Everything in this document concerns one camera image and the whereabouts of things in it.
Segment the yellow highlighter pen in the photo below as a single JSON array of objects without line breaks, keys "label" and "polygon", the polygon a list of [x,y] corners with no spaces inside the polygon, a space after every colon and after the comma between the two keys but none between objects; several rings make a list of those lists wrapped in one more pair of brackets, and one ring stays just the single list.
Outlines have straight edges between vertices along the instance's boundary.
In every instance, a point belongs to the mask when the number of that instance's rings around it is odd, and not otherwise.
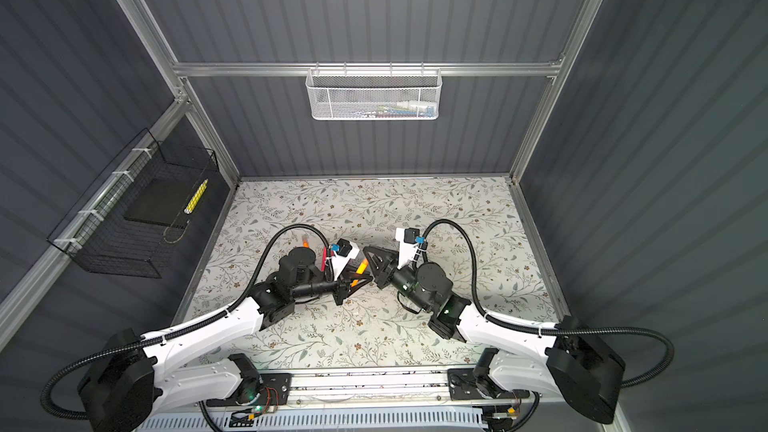
[{"label": "yellow highlighter pen", "polygon": [[[366,271],[367,267],[368,267],[368,260],[367,259],[363,259],[362,262],[360,263],[360,265],[358,266],[358,268],[356,269],[355,274],[357,276],[362,276],[364,274],[364,272]],[[351,286],[355,287],[358,284],[358,282],[359,282],[359,279],[355,278],[351,282]]]}]

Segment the pink highlighter pen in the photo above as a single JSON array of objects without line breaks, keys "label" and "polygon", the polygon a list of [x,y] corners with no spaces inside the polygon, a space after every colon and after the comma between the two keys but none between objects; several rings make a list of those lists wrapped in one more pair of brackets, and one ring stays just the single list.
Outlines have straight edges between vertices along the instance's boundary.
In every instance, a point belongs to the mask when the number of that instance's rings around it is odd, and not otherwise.
[{"label": "pink highlighter pen", "polygon": [[320,265],[321,272],[325,272],[327,267],[327,260],[328,260],[328,248],[325,247],[323,248],[323,251],[322,251],[322,260]]}]

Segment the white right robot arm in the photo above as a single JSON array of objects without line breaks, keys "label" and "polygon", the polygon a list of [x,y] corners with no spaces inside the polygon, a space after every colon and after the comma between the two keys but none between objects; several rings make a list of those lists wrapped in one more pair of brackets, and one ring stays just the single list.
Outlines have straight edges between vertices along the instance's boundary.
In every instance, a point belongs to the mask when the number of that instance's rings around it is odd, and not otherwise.
[{"label": "white right robot arm", "polygon": [[600,336],[567,332],[577,319],[552,323],[481,314],[454,292],[437,263],[404,263],[397,251],[375,246],[363,253],[375,284],[393,287],[428,313],[428,326],[439,337],[484,346],[473,371],[483,395],[550,392],[594,422],[613,422],[625,363]]}]

